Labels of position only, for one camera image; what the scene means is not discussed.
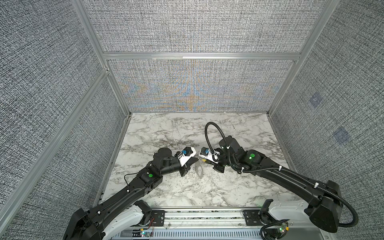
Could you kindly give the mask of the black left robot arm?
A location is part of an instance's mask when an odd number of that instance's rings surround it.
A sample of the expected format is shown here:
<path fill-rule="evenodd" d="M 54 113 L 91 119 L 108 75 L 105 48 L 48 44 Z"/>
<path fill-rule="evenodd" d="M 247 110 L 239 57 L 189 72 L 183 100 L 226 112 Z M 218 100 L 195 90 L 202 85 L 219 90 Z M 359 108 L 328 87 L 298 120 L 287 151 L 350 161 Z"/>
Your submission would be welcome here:
<path fill-rule="evenodd" d="M 193 147 L 186 147 L 175 155 L 168 148 L 160 148 L 154 153 L 153 160 L 118 193 L 87 211 L 78 209 L 63 238 L 107 240 L 125 227 L 146 224 L 152 210 L 141 198 L 160 185 L 164 175 L 179 172 L 185 176 L 191 165 L 198 161 L 196 153 Z"/>

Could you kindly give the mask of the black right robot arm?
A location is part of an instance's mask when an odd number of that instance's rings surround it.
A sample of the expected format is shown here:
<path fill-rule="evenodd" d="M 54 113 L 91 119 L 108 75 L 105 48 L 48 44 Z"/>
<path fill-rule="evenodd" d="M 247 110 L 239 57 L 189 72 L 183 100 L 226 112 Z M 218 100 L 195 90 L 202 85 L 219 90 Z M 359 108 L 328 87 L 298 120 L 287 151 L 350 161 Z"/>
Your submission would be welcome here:
<path fill-rule="evenodd" d="M 226 166 L 234 167 L 239 174 L 252 174 L 280 185 L 308 203 L 304 215 L 311 223 L 326 232 L 337 232 L 343 210 L 343 203 L 337 199 L 341 196 L 337 183 L 323 183 L 292 172 L 263 153 L 244 150 L 232 136 L 221 140 L 214 151 L 220 172 Z"/>

